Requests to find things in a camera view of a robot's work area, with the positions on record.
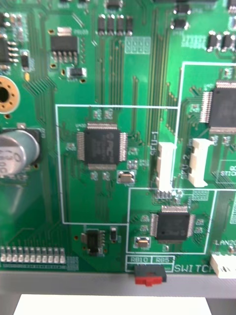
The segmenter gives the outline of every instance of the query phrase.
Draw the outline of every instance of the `green circuit board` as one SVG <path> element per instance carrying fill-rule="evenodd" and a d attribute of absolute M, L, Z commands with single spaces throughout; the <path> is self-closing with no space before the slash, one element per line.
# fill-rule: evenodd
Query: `green circuit board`
<path fill-rule="evenodd" d="M 0 0 L 0 271 L 213 274 L 234 256 L 235 15 Z"/>

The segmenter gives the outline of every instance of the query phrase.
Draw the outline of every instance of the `integrated circuit chip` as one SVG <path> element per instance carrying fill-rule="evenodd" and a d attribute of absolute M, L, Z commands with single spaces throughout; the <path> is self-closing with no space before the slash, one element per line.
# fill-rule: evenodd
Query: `integrated circuit chip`
<path fill-rule="evenodd" d="M 76 36 L 51 36 L 51 50 L 55 61 L 59 59 L 60 62 L 67 62 L 69 59 L 72 62 L 72 57 L 74 57 L 77 63 L 78 39 Z"/>
<path fill-rule="evenodd" d="M 212 92 L 205 92 L 201 123 L 208 123 L 212 133 L 236 133 L 236 82 L 217 81 Z"/>
<path fill-rule="evenodd" d="M 116 124 L 88 123 L 84 132 L 77 135 L 78 159 L 89 169 L 115 169 L 126 160 L 127 134 Z"/>
<path fill-rule="evenodd" d="M 104 231 L 87 230 L 81 234 L 81 241 L 86 244 L 89 255 L 98 256 L 104 246 Z"/>
<path fill-rule="evenodd" d="M 8 44 L 5 38 L 0 37 L 0 63 L 6 64 L 10 62 Z"/>
<path fill-rule="evenodd" d="M 186 206 L 162 206 L 161 212 L 151 215 L 150 234 L 159 242 L 182 242 L 191 236 L 193 222 Z"/>

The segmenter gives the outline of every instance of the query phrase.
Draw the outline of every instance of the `small black component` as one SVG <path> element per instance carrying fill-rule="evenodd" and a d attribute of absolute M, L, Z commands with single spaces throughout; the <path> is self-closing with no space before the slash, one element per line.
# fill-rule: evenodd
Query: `small black component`
<path fill-rule="evenodd" d="M 85 69 L 84 68 L 70 68 L 70 76 L 83 77 L 85 76 Z"/>
<path fill-rule="evenodd" d="M 113 241 L 113 242 L 115 242 L 117 240 L 117 228 L 116 227 L 111 227 L 110 238 L 111 238 L 111 241 Z"/>
<path fill-rule="evenodd" d="M 8 53 L 8 44 L 5 38 L 0 37 L 0 64 L 7 64 L 10 62 Z"/>
<path fill-rule="evenodd" d="M 132 16 L 126 17 L 126 35 L 128 36 L 133 35 L 133 17 Z"/>
<path fill-rule="evenodd" d="M 185 19 L 174 19 L 171 22 L 171 29 L 173 30 L 187 30 L 188 27 L 189 24 Z"/>
<path fill-rule="evenodd" d="M 210 32 L 208 36 L 206 50 L 212 52 L 214 48 L 218 46 L 219 39 L 215 32 Z"/>
<path fill-rule="evenodd" d="M 236 0 L 228 0 L 228 11 L 229 13 L 236 13 Z"/>
<path fill-rule="evenodd" d="M 187 3 L 179 3 L 174 9 L 174 14 L 191 14 L 191 9 Z"/>
<path fill-rule="evenodd" d="M 115 17 L 114 15 L 109 15 L 107 17 L 107 35 L 114 35 L 115 30 Z"/>
<path fill-rule="evenodd" d="M 84 134 L 86 164 L 119 163 L 120 130 L 86 129 Z"/>
<path fill-rule="evenodd" d="M 118 10 L 119 8 L 122 8 L 123 1 L 122 0 L 107 0 L 106 7 L 109 10 Z"/>
<path fill-rule="evenodd" d="M 87 230 L 87 248 L 90 255 L 97 255 L 99 249 L 99 231 Z"/>
<path fill-rule="evenodd" d="M 5 27 L 5 15 L 4 13 L 0 12 L 0 28 L 4 28 Z"/>
<path fill-rule="evenodd" d="M 78 52 L 78 40 L 76 36 L 51 36 L 51 50 L 53 52 Z"/>
<path fill-rule="evenodd" d="M 225 34 L 222 38 L 221 51 L 226 52 L 228 49 L 234 49 L 235 36 Z"/>
<path fill-rule="evenodd" d="M 21 55 L 21 66 L 23 69 L 28 69 L 30 66 L 29 63 L 29 56 L 27 54 L 22 54 Z"/>
<path fill-rule="evenodd" d="M 215 88 L 210 110 L 210 127 L 236 128 L 236 89 Z"/>
<path fill-rule="evenodd" d="M 124 35 L 124 16 L 123 15 L 117 16 L 117 35 L 119 36 Z"/>
<path fill-rule="evenodd" d="M 167 275 L 162 265 L 136 265 L 134 267 L 135 284 L 153 286 L 166 282 Z"/>
<path fill-rule="evenodd" d="M 105 15 L 104 14 L 101 14 L 98 17 L 97 32 L 98 32 L 98 35 L 104 35 L 105 34 Z"/>
<path fill-rule="evenodd" d="M 185 241 L 188 235 L 190 214 L 183 212 L 158 213 L 156 240 Z"/>

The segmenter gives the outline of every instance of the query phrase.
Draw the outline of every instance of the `white connector housing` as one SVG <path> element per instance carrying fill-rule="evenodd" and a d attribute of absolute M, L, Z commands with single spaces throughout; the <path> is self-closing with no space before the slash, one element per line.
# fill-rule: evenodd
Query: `white connector housing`
<path fill-rule="evenodd" d="M 169 192 L 171 186 L 171 170 L 175 145 L 171 142 L 159 142 L 157 158 L 156 185 L 160 191 Z"/>
<path fill-rule="evenodd" d="M 236 279 L 236 256 L 213 254 L 210 265 L 220 279 Z"/>
<path fill-rule="evenodd" d="M 205 167 L 207 162 L 207 153 L 210 145 L 214 142 L 207 139 L 193 139 L 194 151 L 190 157 L 190 167 L 192 172 L 188 175 L 188 180 L 194 187 L 205 187 L 204 181 Z"/>

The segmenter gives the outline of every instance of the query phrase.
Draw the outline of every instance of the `mounting hole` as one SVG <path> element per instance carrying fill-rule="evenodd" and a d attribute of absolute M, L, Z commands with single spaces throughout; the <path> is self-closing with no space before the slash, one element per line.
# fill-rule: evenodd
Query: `mounting hole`
<path fill-rule="evenodd" d="M 9 99 L 8 90 L 5 88 L 0 88 L 0 102 L 5 103 Z"/>

